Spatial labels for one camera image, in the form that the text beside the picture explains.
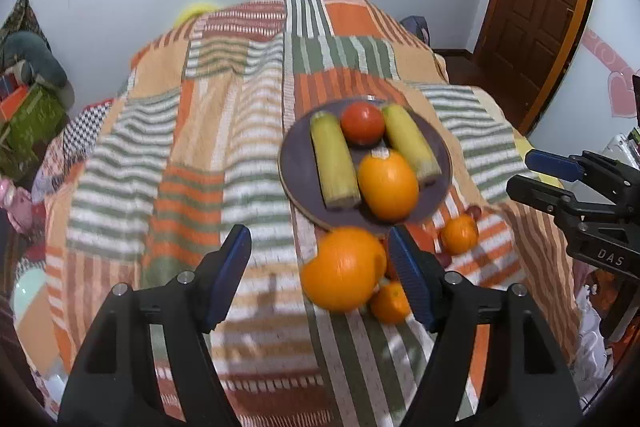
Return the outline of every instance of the door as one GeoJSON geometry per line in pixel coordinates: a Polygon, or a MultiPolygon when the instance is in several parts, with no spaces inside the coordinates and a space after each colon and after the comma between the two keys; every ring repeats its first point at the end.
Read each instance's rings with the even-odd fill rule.
{"type": "Polygon", "coordinates": [[[586,5],[587,0],[490,0],[474,57],[488,91],[522,133],[552,93],[586,5]]]}

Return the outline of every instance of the purple plate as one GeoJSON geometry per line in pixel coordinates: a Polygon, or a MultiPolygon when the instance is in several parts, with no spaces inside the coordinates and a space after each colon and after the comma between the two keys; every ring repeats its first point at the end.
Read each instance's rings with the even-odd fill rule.
{"type": "MultiPolygon", "coordinates": [[[[324,206],[322,192],[320,191],[320,180],[318,178],[318,167],[316,166],[316,155],[311,142],[311,132],[309,120],[311,116],[320,110],[333,113],[340,118],[345,108],[353,102],[362,100],[361,98],[347,98],[329,102],[302,116],[291,128],[282,141],[280,155],[278,157],[278,169],[282,185],[293,204],[305,214],[308,219],[320,227],[331,230],[335,227],[353,226],[369,230],[376,235],[385,235],[393,226],[377,219],[369,207],[362,200],[359,206],[342,210],[328,210],[324,206]]],[[[371,100],[374,105],[384,105],[387,102],[382,100],[371,100]]],[[[431,185],[420,188],[420,197],[414,211],[406,219],[409,222],[419,223],[430,217],[444,201],[451,184],[451,158],[444,141],[438,132],[423,118],[415,114],[411,109],[407,111],[418,125],[420,131],[427,139],[433,150],[442,175],[431,185]]],[[[358,171],[361,160],[369,154],[370,149],[349,147],[353,166],[358,171]]]]}

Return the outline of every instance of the pink wall decal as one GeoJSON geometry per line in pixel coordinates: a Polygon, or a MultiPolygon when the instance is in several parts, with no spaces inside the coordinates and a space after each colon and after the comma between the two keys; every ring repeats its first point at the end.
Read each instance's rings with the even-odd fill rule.
{"type": "Polygon", "coordinates": [[[584,29],[580,44],[593,53],[611,72],[607,80],[611,116],[635,118],[636,99],[631,77],[640,72],[634,72],[624,58],[588,27],[584,29]]]}

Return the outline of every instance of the door frame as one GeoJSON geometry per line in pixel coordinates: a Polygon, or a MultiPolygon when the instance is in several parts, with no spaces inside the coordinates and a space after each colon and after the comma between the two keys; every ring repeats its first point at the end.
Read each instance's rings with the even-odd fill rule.
{"type": "MultiPolygon", "coordinates": [[[[482,21],[482,27],[480,28],[480,33],[478,35],[478,41],[476,42],[476,47],[474,48],[473,53],[474,62],[476,63],[479,62],[482,47],[486,42],[486,33],[488,32],[490,23],[494,17],[494,12],[497,4],[498,0],[489,0],[489,4],[487,5],[484,20],[482,21]]],[[[559,84],[560,80],[562,80],[564,72],[566,71],[564,68],[565,64],[575,48],[577,39],[580,38],[580,35],[578,33],[580,33],[583,22],[589,15],[586,12],[589,4],[589,0],[576,1],[574,14],[569,21],[569,27],[567,29],[566,35],[564,36],[564,40],[560,45],[558,54],[556,55],[556,60],[551,66],[551,70],[546,76],[545,83],[540,88],[540,92],[538,93],[536,99],[533,101],[531,107],[525,114],[522,123],[518,126],[518,131],[521,134],[527,134],[531,130],[533,124],[536,121],[536,118],[542,112],[543,108],[546,105],[546,102],[548,102],[551,93],[559,84]]]]}

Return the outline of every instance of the patchwork bedspread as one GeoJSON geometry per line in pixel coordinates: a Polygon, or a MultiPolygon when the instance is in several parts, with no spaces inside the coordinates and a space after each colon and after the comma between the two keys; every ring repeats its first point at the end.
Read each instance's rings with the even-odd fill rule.
{"type": "MultiPolygon", "coordinates": [[[[287,200],[276,163],[302,114],[366,94],[410,106],[447,143],[453,183],[425,226],[482,207],[480,243],[452,268],[485,286],[524,281],[570,360],[571,263],[548,216],[506,196],[510,176],[535,175],[511,126],[471,88],[449,86],[444,61],[366,0],[259,0],[158,37],[132,60],[124,92],[50,147],[38,183],[49,194],[47,291],[66,371],[116,282],[161,285],[244,223],[252,256],[207,339],[242,424],[398,425],[433,336],[412,317],[381,325],[366,309],[329,314],[303,296],[299,269],[324,232],[287,200]]],[[[161,331],[152,336],[165,409],[182,417],[161,331]]],[[[460,417],[477,404],[487,337],[479,328],[460,417]]]]}

